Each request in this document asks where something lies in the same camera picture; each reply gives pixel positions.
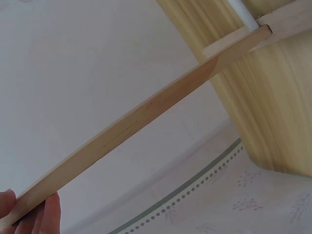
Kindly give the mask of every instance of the wooden slat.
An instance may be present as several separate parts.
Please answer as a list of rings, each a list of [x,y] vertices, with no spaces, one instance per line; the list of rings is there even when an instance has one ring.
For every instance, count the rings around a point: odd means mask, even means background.
[[[19,197],[12,212],[0,220],[0,230],[12,225],[48,196],[271,35],[272,32],[268,26],[255,30],[169,84],[95,136]]]
[[[253,50],[312,29],[312,0],[296,0],[258,18],[256,21],[260,26],[269,25],[273,31],[273,36],[260,43]],[[226,48],[248,34],[248,28],[246,26],[241,27],[207,46],[203,50],[203,54],[206,57],[211,57],[222,48]]]

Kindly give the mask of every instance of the light wood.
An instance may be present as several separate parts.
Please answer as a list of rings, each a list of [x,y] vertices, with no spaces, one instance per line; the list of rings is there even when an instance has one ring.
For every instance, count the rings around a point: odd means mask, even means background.
[[[312,29],[312,0],[296,0],[258,18],[256,21],[260,26],[269,25],[273,31],[273,36],[260,43],[253,50]],[[248,34],[248,28],[246,26],[241,27],[208,45],[203,53],[206,57],[211,57],[222,48],[226,48]]]
[[[0,230],[19,220],[48,196],[271,35],[272,32],[266,25],[255,30],[169,84],[95,136],[19,197],[12,212],[0,220]]]
[[[254,18],[293,0],[245,0]],[[226,0],[158,0],[192,52],[243,26]],[[312,176],[312,32],[250,52],[211,79],[251,159]]]

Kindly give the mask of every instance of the finger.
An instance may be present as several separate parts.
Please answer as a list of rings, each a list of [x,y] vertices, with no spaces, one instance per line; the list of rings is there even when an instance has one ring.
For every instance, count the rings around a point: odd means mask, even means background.
[[[5,229],[3,229],[2,231],[1,231],[1,234],[14,234],[15,233],[15,227],[13,227],[13,226],[10,226],[10,227],[7,227],[7,228],[5,228]]]
[[[53,194],[46,199],[40,227],[40,234],[59,234],[60,204],[59,195]]]
[[[15,234],[31,234],[37,217],[37,210],[33,210],[19,222]]]
[[[41,222],[43,218],[43,212],[44,212],[44,202],[38,206],[37,217],[36,217],[35,225],[33,228],[33,232],[31,234],[39,234],[40,226],[41,226]]]
[[[0,192],[0,218],[7,216],[11,212],[15,199],[15,193],[11,189]]]

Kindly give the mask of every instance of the wooden panel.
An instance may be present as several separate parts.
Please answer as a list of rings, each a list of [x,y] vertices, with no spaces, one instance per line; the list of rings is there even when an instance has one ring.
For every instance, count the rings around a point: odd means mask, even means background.
[[[245,0],[255,18],[291,0]],[[158,0],[198,61],[243,24],[226,0]],[[211,82],[259,166],[312,176],[312,32],[249,53]]]

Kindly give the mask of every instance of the white wall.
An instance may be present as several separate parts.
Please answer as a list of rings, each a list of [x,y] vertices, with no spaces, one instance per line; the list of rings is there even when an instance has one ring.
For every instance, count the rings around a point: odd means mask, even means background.
[[[155,0],[0,0],[0,28],[0,189],[18,194],[196,65]],[[61,189],[61,228],[148,180],[226,118],[203,85]]]

